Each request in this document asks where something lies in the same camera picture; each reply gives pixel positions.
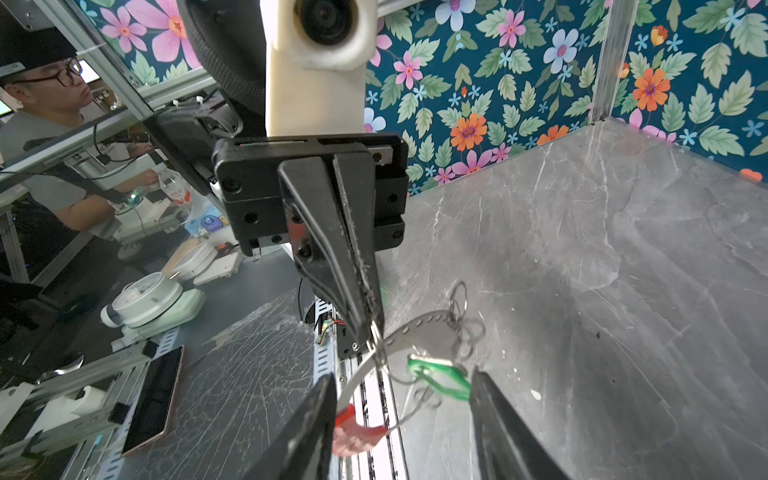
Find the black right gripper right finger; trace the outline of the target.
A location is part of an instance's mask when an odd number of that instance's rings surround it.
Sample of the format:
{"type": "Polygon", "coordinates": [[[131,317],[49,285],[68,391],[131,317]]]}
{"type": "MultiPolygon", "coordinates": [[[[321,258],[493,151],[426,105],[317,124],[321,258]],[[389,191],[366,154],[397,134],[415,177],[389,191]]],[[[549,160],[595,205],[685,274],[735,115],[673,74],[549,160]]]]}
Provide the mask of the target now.
{"type": "Polygon", "coordinates": [[[475,369],[471,386],[469,405],[483,479],[568,479],[488,373],[475,369]]]}

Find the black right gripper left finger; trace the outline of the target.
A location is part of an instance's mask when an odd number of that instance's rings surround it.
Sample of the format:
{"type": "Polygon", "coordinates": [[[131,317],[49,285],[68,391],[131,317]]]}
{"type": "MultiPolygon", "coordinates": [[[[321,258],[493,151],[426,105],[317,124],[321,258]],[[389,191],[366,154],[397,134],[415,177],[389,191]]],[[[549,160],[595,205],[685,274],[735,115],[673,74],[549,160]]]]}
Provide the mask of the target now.
{"type": "Polygon", "coordinates": [[[333,374],[320,377],[278,437],[242,476],[247,480],[327,479],[336,418],[333,374]]]}

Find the silver keyring with keys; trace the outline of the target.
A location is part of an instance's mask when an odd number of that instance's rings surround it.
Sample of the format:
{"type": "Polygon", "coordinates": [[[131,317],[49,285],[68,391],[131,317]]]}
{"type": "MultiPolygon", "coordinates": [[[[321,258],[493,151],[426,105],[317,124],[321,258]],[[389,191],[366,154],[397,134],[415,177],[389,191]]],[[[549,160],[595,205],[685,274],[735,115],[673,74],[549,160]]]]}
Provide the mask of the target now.
{"type": "Polygon", "coordinates": [[[331,452],[341,458],[367,453],[388,434],[407,422],[414,407],[392,425],[364,426],[356,420],[352,405],[355,391],[373,371],[379,371],[396,383],[417,384],[422,388],[418,401],[424,405],[437,395],[466,402],[471,386],[464,363],[474,354],[485,335],[485,326],[468,317],[468,287],[457,281],[443,310],[421,314],[383,338],[373,337],[373,352],[359,365],[338,395],[331,452]]]}

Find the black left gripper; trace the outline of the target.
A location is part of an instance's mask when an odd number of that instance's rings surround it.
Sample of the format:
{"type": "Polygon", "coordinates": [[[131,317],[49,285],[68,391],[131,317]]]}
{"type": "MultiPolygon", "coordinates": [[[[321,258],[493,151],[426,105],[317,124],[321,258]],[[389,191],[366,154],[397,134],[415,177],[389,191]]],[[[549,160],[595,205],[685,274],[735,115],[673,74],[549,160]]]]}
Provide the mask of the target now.
{"type": "Polygon", "coordinates": [[[213,150],[243,253],[290,241],[297,269],[357,343],[383,316],[375,250],[403,241],[408,153],[386,133],[227,139],[213,150]]]}

